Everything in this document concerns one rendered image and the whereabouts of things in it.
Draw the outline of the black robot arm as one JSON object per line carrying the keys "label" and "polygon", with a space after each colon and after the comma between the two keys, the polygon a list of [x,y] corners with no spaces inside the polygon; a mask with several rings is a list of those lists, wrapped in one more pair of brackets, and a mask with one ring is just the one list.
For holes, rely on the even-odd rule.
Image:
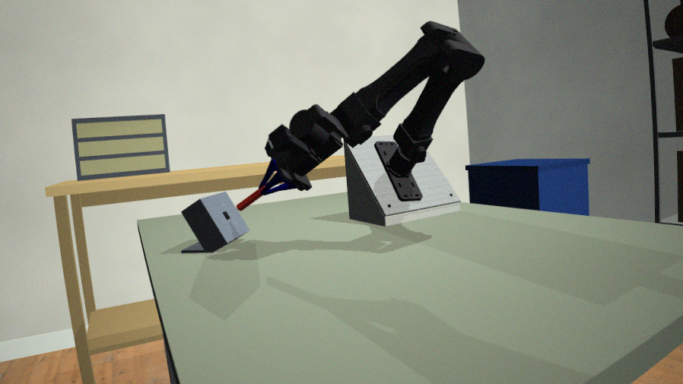
{"label": "black robot arm", "polygon": [[342,138],[352,148],[363,144],[394,105],[429,77],[415,107],[399,123],[396,142],[374,145],[398,199],[420,201],[423,195],[411,170],[425,161],[434,126],[455,89],[484,65],[484,56],[457,29],[428,21],[421,30],[424,35],[402,59],[331,113],[314,104],[295,113],[289,128],[277,127],[268,135],[268,157],[286,158],[291,171],[303,176],[320,163],[317,156],[324,161],[342,148]]}

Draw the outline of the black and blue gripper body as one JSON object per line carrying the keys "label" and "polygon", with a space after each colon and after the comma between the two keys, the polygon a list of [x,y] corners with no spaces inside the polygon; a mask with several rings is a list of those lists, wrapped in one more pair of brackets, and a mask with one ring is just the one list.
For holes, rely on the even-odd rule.
{"label": "black and blue gripper body", "polygon": [[[316,159],[320,162],[319,164],[321,164],[323,162],[319,156],[317,156]],[[308,191],[309,189],[312,188],[312,185],[311,185],[311,183],[307,177],[307,173],[309,171],[307,173],[305,173],[303,176],[299,176],[296,173],[291,171],[291,168],[289,167],[286,158],[274,159],[274,160],[278,166],[278,169],[279,169],[281,176],[284,179],[286,179],[287,181],[292,182],[294,185],[296,185],[298,190],[303,191],[305,189]],[[316,167],[319,164],[317,164]]]}

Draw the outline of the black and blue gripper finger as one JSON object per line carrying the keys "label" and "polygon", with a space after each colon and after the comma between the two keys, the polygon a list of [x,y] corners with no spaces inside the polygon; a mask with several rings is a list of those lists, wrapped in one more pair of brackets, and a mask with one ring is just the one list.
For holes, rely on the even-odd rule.
{"label": "black and blue gripper finger", "polygon": [[[284,184],[281,184],[279,186],[276,186],[272,188],[273,186],[285,182]],[[286,184],[287,183],[287,184]],[[272,189],[271,189],[272,188]],[[287,181],[284,179],[280,172],[278,171],[272,178],[271,180],[267,183],[267,185],[264,187],[264,189],[260,192],[261,195],[268,195],[274,192],[278,191],[283,191],[283,190],[289,190],[289,189],[297,189],[296,185],[294,185],[292,182]]]}
{"label": "black and blue gripper finger", "polygon": [[274,160],[274,159],[271,159],[271,161],[270,161],[270,163],[269,163],[269,165],[268,165],[268,169],[266,170],[265,176],[264,176],[263,180],[261,181],[261,183],[260,183],[260,185],[259,185],[259,189],[260,189],[261,187],[263,187],[263,186],[266,186],[266,184],[267,184],[269,178],[272,176],[272,174],[273,174],[275,171],[278,172],[279,169],[278,169],[278,167],[277,167],[277,164],[276,164],[275,160]]}

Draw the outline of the red peg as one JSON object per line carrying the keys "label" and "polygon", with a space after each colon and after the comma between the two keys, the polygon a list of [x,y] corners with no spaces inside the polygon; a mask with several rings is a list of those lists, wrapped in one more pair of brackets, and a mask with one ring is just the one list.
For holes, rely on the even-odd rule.
{"label": "red peg", "polygon": [[258,198],[262,197],[263,195],[260,194],[260,192],[264,189],[265,186],[261,187],[260,189],[256,190],[253,194],[245,198],[241,203],[237,205],[237,210],[242,211],[244,208],[248,207],[251,205],[254,201],[256,201]]}

